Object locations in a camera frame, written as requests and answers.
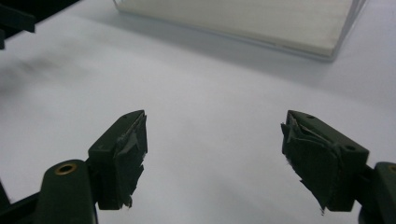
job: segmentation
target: black mechanical part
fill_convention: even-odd
[[[352,176],[361,173],[369,151],[305,113],[289,111],[282,152],[322,209],[350,211]]]
[[[117,210],[132,206],[142,161],[148,152],[146,115],[136,111],[119,118],[89,149],[88,164],[99,176],[99,208]]]
[[[33,223],[38,196],[39,193],[33,194],[0,210],[0,223]]]
[[[20,31],[35,31],[35,24],[79,0],[0,0],[0,49],[4,40]]]
[[[143,110],[119,118],[90,148],[87,161],[49,168],[40,192],[30,197],[10,204],[1,186],[0,223],[97,223],[97,202],[100,209],[131,206],[148,152],[146,119]]]
[[[0,211],[10,206],[8,196],[6,194],[6,190],[3,188],[3,185],[0,181]]]
[[[44,174],[34,223],[97,223],[84,161],[64,161],[48,169]]]
[[[288,111],[282,153],[322,209],[351,211],[360,224],[396,223],[396,164],[366,165],[369,150],[311,115]]]

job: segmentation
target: white object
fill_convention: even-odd
[[[120,11],[333,59],[365,0],[116,0]]]

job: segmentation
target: clear plastic box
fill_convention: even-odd
[[[119,11],[332,61],[365,0],[114,0]]]

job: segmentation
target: brass grommet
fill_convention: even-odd
[[[74,172],[77,169],[77,165],[75,163],[65,163],[60,165],[55,170],[56,175],[68,175]]]

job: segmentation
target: white table surface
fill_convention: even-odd
[[[288,109],[396,161],[396,5],[369,1],[322,63],[85,0],[0,52],[0,178],[12,202],[86,160],[122,114],[145,109],[148,155],[132,209],[100,223],[357,223],[326,212],[281,153]]]

